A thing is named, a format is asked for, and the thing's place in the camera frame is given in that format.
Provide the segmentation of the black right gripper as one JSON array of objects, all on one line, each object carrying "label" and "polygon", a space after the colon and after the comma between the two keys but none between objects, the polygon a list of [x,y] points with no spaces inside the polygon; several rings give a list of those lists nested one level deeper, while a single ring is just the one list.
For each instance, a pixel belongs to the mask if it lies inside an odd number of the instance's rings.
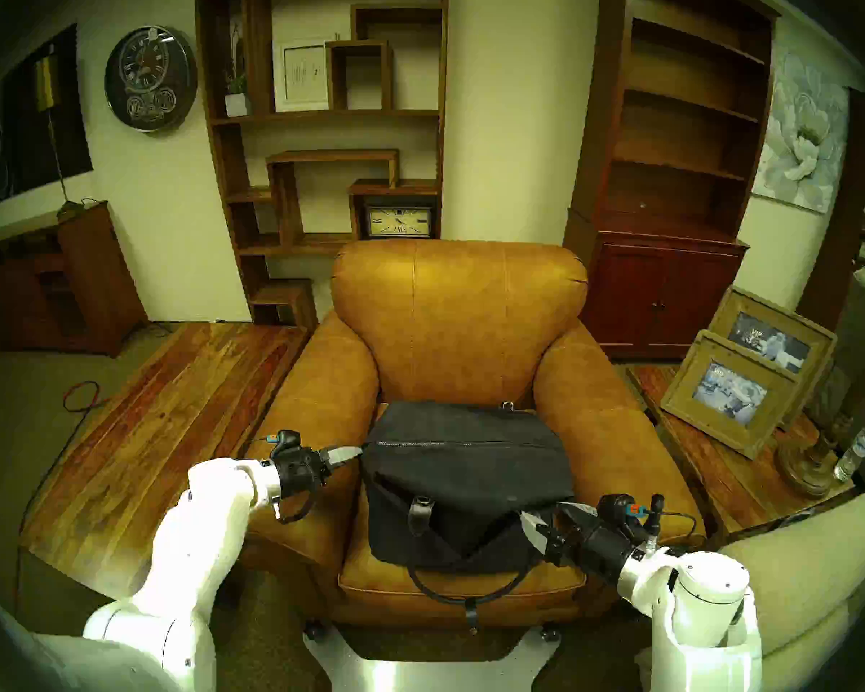
[{"label": "black right gripper", "polygon": [[595,507],[558,502],[554,509],[551,524],[536,513],[521,511],[523,533],[548,563],[576,567],[607,584],[617,584],[624,567],[640,560],[640,551],[607,525]]}]

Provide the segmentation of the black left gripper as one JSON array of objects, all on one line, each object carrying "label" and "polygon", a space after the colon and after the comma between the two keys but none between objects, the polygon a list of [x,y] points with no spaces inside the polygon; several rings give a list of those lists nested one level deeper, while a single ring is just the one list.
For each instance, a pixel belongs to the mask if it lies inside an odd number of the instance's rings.
[{"label": "black left gripper", "polygon": [[289,448],[273,450],[273,465],[278,472],[279,499],[301,493],[312,493],[324,486],[332,471],[356,460],[362,448],[353,445],[312,449]]}]

